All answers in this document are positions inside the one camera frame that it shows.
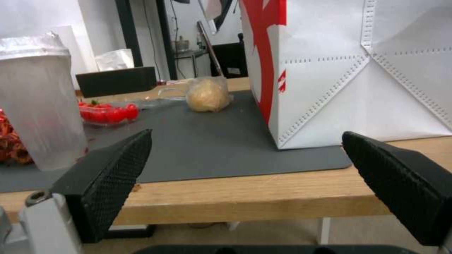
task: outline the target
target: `black pole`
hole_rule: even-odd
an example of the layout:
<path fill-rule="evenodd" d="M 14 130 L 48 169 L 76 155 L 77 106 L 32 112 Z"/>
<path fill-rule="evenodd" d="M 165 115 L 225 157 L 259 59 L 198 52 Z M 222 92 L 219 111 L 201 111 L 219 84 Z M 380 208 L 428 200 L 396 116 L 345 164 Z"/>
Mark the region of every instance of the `black pole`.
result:
<path fill-rule="evenodd" d="M 176 62 L 174 59 L 173 48 L 171 47 L 171 36 L 168 26 L 168 18 L 166 16 L 165 2 L 164 0 L 156 0 L 156 3 L 157 12 L 159 14 L 160 29 L 162 30 L 163 45 L 165 47 L 166 62 L 168 63 L 169 77 L 172 80 L 176 80 Z"/>
<path fill-rule="evenodd" d="M 138 45 L 138 37 L 135 30 L 135 24 L 133 22 L 130 2 L 129 0 L 115 1 L 126 47 L 130 48 L 132 51 L 133 63 L 135 64 L 135 67 L 141 67 L 143 66 L 143 60 L 141 59 L 140 46 Z"/>

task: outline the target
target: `wooden table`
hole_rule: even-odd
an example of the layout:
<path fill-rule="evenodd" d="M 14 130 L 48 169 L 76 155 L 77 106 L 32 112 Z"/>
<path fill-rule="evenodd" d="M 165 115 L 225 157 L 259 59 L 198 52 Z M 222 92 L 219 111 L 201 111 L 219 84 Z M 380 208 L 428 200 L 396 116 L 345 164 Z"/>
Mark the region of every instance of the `wooden table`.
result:
<path fill-rule="evenodd" d="M 246 78 L 229 80 L 229 87 L 231 90 L 249 89 Z M 99 101 L 155 98 L 158 89 L 102 97 Z M 418 150 L 452 171 L 452 137 L 396 141 L 390 144 Z M 13 221 L 17 221 L 17 214 L 30 193 L 0 193 L 0 205 Z M 136 225 L 253 221 L 389 213 L 357 170 L 349 167 L 304 173 L 143 183 L 130 193 L 114 223 Z"/>

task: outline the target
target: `screw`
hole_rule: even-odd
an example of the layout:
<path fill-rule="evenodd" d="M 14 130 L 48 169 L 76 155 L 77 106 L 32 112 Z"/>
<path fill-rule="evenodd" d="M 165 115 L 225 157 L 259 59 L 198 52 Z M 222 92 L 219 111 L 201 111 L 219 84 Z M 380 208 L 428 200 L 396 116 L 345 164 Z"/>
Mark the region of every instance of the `screw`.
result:
<path fill-rule="evenodd" d="M 52 195 L 47 190 L 35 191 L 27 197 L 27 199 L 25 200 L 25 206 L 30 207 L 39 204 L 42 201 L 48 200 L 51 197 Z"/>

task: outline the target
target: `dough ball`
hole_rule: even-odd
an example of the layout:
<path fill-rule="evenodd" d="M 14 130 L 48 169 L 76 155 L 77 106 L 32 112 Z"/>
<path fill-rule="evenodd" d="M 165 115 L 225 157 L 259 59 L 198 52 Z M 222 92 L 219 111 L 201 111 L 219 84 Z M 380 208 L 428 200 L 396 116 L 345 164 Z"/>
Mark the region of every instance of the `dough ball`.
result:
<path fill-rule="evenodd" d="M 190 86 L 186 99 L 188 106 L 198 112 L 218 112 L 231 101 L 225 78 L 196 79 Z"/>

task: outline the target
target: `black box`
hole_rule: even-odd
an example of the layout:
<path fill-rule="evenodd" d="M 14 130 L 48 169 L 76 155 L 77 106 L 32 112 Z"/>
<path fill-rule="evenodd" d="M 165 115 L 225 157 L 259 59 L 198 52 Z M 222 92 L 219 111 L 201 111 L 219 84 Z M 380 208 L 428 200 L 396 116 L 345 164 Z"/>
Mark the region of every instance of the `black box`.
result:
<path fill-rule="evenodd" d="M 136 67 L 75 75 L 85 98 L 149 91 L 157 80 L 154 67 Z"/>

